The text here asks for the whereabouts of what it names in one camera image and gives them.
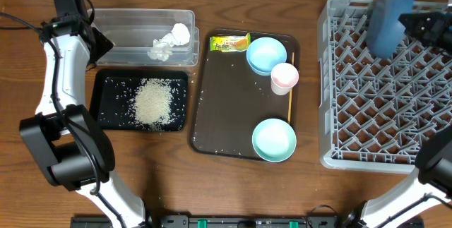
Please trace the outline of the dark blue plate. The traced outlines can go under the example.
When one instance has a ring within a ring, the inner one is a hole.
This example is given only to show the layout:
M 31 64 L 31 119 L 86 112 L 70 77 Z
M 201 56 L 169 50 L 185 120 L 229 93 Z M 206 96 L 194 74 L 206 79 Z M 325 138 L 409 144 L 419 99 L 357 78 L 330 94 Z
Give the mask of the dark blue plate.
M 411 13 L 413 4 L 414 0 L 376 0 L 365 39 L 373 55 L 382 59 L 392 56 L 405 32 L 398 19 Z

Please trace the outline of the pile of white rice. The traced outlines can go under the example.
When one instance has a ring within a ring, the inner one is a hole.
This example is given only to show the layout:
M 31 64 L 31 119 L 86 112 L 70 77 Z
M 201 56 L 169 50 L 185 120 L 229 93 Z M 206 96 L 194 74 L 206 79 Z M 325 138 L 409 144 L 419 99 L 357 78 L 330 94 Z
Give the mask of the pile of white rice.
M 146 78 L 131 99 L 129 111 L 133 121 L 150 131 L 163 131 L 163 127 L 172 123 L 172 88 L 170 79 Z

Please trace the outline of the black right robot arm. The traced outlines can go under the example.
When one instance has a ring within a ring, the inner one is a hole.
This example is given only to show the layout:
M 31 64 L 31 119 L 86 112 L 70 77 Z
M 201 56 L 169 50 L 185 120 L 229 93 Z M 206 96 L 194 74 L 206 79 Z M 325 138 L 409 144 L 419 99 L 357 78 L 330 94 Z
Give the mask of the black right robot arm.
M 451 51 L 451 14 L 402 13 L 398 22 L 405 34 L 422 44 Z M 415 168 L 399 184 L 378 198 L 364 201 L 345 218 L 342 227 L 399 227 L 421 212 L 451 207 L 451 127 L 440 130 L 425 143 Z

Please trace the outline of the white tissue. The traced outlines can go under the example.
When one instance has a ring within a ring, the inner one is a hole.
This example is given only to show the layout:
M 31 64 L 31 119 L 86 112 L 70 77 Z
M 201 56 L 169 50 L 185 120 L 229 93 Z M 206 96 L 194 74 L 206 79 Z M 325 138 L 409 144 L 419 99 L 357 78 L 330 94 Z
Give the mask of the white tissue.
M 166 61 L 172 55 L 174 46 L 184 46 L 190 41 L 189 29 L 183 23 L 176 23 L 172 31 L 159 40 L 153 40 L 153 46 L 147 52 L 152 60 Z

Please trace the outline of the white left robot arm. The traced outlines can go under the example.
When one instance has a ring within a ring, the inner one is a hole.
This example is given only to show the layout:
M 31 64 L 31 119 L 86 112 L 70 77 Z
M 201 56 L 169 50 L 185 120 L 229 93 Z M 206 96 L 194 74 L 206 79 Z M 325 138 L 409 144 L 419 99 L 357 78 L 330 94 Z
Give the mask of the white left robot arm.
M 85 72 L 113 44 L 92 26 L 90 0 L 54 0 L 56 17 L 38 31 L 46 55 L 44 90 L 19 132 L 45 179 L 85 196 L 111 227 L 149 227 L 143 200 L 115 171 L 112 144 L 85 106 Z

